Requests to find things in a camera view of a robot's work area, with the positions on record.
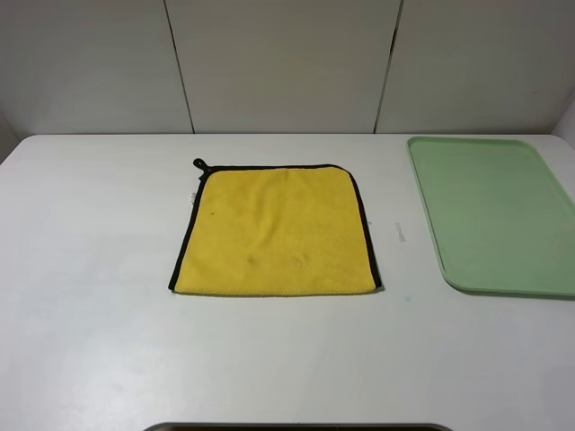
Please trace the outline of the light green plastic tray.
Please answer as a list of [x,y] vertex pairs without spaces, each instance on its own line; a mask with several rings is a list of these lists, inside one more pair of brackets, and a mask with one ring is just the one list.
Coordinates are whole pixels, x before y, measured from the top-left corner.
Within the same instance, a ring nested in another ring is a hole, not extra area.
[[407,144],[438,264],[469,295],[574,296],[574,204],[516,139]]

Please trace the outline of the yellow towel with black trim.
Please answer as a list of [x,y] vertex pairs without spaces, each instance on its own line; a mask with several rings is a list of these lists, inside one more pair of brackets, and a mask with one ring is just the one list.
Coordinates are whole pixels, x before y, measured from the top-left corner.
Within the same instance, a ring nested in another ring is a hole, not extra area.
[[208,165],[169,289],[178,295],[364,295],[382,288],[353,175],[334,164]]

